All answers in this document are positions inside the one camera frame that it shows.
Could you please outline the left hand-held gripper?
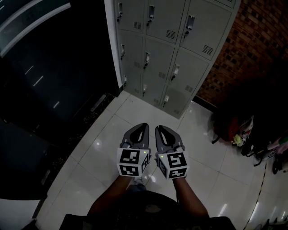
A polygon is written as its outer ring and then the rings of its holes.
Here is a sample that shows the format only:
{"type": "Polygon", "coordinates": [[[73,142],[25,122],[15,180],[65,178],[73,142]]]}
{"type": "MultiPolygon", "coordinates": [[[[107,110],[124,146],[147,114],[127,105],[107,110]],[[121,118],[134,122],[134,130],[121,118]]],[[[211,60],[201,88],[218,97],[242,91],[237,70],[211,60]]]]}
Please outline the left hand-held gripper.
{"type": "Polygon", "coordinates": [[[149,125],[138,124],[123,136],[117,149],[117,169],[120,176],[141,177],[150,161],[149,125]]]}

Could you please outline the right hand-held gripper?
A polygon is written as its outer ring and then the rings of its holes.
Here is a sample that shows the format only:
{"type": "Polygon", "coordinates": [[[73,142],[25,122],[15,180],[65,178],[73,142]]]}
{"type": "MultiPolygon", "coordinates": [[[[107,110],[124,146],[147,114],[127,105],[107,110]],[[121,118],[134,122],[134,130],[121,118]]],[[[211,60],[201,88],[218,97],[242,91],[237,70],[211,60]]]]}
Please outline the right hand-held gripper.
{"type": "Polygon", "coordinates": [[[186,177],[189,170],[189,154],[182,146],[180,135],[167,126],[159,125],[155,128],[155,140],[158,151],[156,162],[164,177],[186,177]],[[175,149],[166,151],[167,146],[175,149]]]}

